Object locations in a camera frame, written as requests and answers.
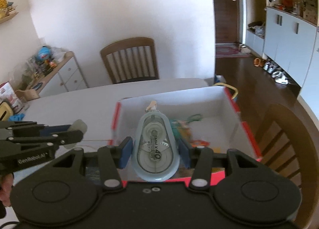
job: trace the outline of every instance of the yellow handle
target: yellow handle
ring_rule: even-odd
[[[213,86],[224,86],[224,87],[227,87],[227,88],[230,88],[232,90],[235,91],[235,94],[232,96],[232,99],[235,99],[238,95],[238,89],[236,89],[235,87],[229,85],[229,84],[226,84],[226,83],[222,83],[222,82],[218,82],[218,83],[215,83]]]

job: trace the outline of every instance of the white wall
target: white wall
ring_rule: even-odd
[[[155,40],[160,78],[209,78],[213,0],[29,0],[40,38],[75,52],[91,87],[110,84],[99,51],[130,37]]]
[[[8,81],[8,73],[17,68],[17,65],[20,66],[40,48],[40,41],[29,12],[28,0],[8,1],[18,5],[19,14],[0,25],[0,83]]]

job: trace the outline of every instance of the cabinet drawer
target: cabinet drawer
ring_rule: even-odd
[[[80,85],[77,87],[77,90],[81,89],[87,89],[87,85],[85,84],[84,80],[82,80]]]
[[[72,57],[62,68],[59,70],[59,74],[64,83],[67,83],[69,78],[75,73],[78,69],[78,66],[75,62],[74,57]]]
[[[83,80],[83,77],[79,70],[76,70],[75,73],[71,76],[71,78],[68,80],[68,82],[65,84],[68,91],[74,91],[77,89],[81,81]]]
[[[58,95],[65,92],[67,92],[67,90],[59,74],[57,73],[41,90],[41,92],[39,93],[39,96],[48,97],[48,96]]]

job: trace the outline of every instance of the yellow items on shelf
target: yellow items on shelf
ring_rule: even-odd
[[[8,2],[7,0],[0,0],[0,8],[7,8]]]

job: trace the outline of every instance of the doormat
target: doormat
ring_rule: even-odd
[[[250,53],[242,53],[237,45],[216,45],[216,58],[250,57]]]

